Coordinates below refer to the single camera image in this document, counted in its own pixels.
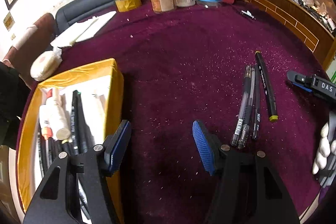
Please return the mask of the black marker green cap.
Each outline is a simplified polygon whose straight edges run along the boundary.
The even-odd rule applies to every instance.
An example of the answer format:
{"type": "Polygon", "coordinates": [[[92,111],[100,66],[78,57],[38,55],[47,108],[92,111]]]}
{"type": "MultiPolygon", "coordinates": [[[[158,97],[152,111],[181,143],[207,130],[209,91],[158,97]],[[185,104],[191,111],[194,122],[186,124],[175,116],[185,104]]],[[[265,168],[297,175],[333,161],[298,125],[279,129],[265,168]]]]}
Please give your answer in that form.
{"type": "Polygon", "coordinates": [[[94,141],[90,128],[84,117],[83,103],[81,93],[77,94],[77,137],[79,145],[79,154],[85,153],[90,147],[93,147],[94,141]]]}

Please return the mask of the black marker light-blue cap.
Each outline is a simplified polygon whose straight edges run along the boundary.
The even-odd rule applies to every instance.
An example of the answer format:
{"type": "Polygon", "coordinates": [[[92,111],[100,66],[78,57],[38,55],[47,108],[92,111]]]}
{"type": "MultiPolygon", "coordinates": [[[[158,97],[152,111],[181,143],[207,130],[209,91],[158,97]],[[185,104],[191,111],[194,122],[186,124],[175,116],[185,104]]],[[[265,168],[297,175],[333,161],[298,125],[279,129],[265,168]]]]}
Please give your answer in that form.
{"type": "Polygon", "coordinates": [[[73,154],[79,154],[79,145],[78,145],[78,137],[77,137],[77,94],[78,91],[73,91],[72,93],[72,106],[71,106],[71,139],[72,139],[72,147],[73,154]]]}

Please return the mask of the white bottle red cap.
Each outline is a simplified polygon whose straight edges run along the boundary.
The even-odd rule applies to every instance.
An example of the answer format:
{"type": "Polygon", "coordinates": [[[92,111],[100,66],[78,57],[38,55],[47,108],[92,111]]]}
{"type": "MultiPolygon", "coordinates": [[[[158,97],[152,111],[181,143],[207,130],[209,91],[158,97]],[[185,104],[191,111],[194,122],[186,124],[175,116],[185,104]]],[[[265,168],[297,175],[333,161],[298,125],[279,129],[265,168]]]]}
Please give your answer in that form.
{"type": "Polygon", "coordinates": [[[63,109],[62,98],[58,88],[50,90],[51,96],[46,100],[47,118],[53,132],[58,140],[67,140],[70,138],[71,132],[68,125],[67,117],[63,109]]]}

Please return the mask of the black marker yellow-green cap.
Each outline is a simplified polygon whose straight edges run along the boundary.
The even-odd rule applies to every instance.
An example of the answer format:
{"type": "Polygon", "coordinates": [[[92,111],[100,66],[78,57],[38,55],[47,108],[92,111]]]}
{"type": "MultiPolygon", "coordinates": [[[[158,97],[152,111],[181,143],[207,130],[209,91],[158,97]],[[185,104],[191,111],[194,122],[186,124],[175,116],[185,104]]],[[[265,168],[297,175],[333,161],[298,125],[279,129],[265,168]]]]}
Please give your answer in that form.
{"type": "Polygon", "coordinates": [[[268,109],[268,119],[270,122],[276,122],[278,121],[276,98],[274,96],[274,91],[269,78],[267,66],[260,51],[255,52],[255,59],[260,72],[262,86],[264,88],[265,100],[268,109]]]}

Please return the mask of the black marker blue cap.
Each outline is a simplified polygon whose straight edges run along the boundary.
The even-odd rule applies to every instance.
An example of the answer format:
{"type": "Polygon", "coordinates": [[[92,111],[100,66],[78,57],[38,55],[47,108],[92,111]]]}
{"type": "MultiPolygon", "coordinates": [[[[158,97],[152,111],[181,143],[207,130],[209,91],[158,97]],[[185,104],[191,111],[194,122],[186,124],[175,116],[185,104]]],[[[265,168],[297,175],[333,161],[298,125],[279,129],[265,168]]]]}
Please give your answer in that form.
{"type": "Polygon", "coordinates": [[[47,151],[46,151],[46,141],[40,133],[38,133],[38,151],[39,151],[39,164],[41,175],[42,177],[44,177],[48,170],[47,151]]]}

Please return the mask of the white spray bottle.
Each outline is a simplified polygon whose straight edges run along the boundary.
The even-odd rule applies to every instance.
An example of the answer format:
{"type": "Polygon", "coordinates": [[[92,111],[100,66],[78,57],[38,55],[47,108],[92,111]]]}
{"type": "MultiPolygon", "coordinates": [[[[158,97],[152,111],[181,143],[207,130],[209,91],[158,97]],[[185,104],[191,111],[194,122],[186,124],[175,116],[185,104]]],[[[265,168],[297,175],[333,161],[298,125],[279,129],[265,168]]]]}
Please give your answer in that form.
{"type": "Polygon", "coordinates": [[[104,95],[90,94],[93,134],[95,143],[101,143],[104,139],[105,126],[105,105],[106,99],[104,95]]]}

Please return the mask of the thin black pen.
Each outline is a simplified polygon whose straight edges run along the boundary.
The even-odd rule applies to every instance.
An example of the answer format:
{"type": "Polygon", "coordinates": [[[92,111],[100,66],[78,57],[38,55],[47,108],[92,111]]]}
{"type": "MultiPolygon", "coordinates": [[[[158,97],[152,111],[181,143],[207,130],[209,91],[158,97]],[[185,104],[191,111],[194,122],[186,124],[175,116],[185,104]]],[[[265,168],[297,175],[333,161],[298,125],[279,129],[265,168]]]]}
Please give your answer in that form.
{"type": "Polygon", "coordinates": [[[254,124],[253,124],[253,133],[252,139],[257,140],[259,135],[260,129],[260,71],[259,67],[255,65],[255,117],[254,117],[254,124]]]}

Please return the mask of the white bottle orange cap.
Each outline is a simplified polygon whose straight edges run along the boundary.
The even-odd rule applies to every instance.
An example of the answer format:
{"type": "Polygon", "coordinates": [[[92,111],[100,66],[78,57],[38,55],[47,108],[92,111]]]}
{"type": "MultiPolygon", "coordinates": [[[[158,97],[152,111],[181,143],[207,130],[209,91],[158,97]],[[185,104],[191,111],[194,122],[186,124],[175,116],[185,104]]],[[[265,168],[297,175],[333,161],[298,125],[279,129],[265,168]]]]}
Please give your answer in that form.
{"type": "Polygon", "coordinates": [[[52,128],[49,122],[48,106],[41,105],[39,107],[39,124],[41,127],[41,133],[45,140],[53,137],[52,128]]]}

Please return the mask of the yellow taped white tray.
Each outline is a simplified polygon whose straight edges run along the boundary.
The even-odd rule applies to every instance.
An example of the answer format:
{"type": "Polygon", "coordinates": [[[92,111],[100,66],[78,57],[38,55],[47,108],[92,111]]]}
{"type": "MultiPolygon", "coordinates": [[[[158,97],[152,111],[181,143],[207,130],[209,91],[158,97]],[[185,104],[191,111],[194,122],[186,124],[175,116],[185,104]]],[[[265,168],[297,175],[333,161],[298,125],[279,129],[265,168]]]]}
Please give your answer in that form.
{"type": "Polygon", "coordinates": [[[108,135],[114,134],[121,122],[123,84],[123,75],[116,60],[106,59],[55,75],[39,83],[31,92],[21,120],[17,146],[17,189],[23,211],[27,211],[30,201],[42,180],[37,136],[39,107],[45,104],[47,92],[52,88],[59,89],[67,119],[70,119],[73,91],[78,90],[81,93],[85,121],[90,128],[95,143],[89,95],[105,96],[105,139],[108,135]]]}

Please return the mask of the person in black jacket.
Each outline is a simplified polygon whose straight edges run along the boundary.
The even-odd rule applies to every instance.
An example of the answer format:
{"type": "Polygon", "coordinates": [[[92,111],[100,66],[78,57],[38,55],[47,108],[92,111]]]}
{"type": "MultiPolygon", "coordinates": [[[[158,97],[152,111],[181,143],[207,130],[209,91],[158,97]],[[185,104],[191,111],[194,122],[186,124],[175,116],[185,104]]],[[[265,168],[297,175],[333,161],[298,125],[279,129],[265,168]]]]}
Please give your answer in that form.
{"type": "Polygon", "coordinates": [[[20,119],[30,88],[19,73],[1,62],[0,134],[1,145],[16,149],[20,119]]]}

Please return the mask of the wrapped round white cakes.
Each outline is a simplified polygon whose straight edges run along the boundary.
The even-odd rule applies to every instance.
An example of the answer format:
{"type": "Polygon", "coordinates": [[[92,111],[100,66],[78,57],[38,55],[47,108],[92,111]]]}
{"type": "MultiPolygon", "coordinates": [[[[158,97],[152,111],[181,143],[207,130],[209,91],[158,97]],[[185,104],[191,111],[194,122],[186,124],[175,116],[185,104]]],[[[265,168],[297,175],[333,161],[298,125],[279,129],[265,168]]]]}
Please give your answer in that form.
{"type": "Polygon", "coordinates": [[[53,47],[51,51],[45,51],[33,62],[30,68],[30,76],[36,81],[44,81],[49,78],[62,62],[62,49],[53,47]]]}

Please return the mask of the purple velvet tablecloth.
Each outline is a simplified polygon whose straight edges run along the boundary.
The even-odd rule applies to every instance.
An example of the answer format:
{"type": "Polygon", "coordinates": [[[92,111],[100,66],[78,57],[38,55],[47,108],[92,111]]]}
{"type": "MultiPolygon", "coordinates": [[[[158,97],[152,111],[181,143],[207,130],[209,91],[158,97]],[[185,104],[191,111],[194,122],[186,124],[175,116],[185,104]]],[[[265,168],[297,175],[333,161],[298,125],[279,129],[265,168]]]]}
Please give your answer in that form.
{"type": "Polygon", "coordinates": [[[132,126],[120,168],[126,223],[205,221],[217,179],[203,168],[192,123],[200,119],[222,142],[231,140],[244,68],[256,51],[267,65],[279,119],[269,122],[262,102],[259,138],[248,147],[266,153],[303,213],[319,192],[311,167],[329,109],[289,85],[286,73],[326,74],[272,16],[241,0],[156,14],[143,0],[140,8],[116,14],[95,38],[64,49],[58,72],[113,58],[123,75],[122,117],[132,126]]]}

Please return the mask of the white paper stack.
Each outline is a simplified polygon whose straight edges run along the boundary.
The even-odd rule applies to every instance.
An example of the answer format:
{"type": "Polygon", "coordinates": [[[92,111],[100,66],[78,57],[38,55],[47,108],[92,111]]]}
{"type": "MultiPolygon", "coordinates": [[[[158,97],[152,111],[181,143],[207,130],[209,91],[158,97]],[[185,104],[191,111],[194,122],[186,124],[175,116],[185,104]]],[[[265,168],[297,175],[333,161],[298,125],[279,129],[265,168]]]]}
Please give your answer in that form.
{"type": "Polygon", "coordinates": [[[84,22],[74,23],[58,35],[51,45],[58,48],[72,47],[75,43],[93,38],[116,14],[116,11],[111,11],[93,16],[84,22]]]}

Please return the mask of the yellow tape roll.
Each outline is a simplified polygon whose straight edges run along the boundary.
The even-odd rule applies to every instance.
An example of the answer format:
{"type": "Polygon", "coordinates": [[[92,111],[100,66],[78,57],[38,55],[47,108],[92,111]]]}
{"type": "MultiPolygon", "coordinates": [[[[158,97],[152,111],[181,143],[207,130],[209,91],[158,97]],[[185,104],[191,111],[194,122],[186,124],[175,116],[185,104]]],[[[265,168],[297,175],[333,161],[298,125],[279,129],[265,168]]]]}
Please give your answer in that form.
{"type": "Polygon", "coordinates": [[[141,0],[116,0],[116,6],[119,12],[127,12],[139,8],[141,0]]]}

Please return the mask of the small gold wall plaque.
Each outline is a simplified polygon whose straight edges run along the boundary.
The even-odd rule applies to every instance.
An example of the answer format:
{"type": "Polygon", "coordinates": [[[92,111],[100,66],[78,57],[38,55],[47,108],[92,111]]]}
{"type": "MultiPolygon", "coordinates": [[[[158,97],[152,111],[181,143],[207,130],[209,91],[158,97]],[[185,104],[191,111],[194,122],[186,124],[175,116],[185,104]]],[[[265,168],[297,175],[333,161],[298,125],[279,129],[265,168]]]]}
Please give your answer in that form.
{"type": "Polygon", "coordinates": [[[15,21],[11,15],[11,12],[8,12],[7,15],[5,16],[3,24],[8,31],[13,27],[15,21]]]}

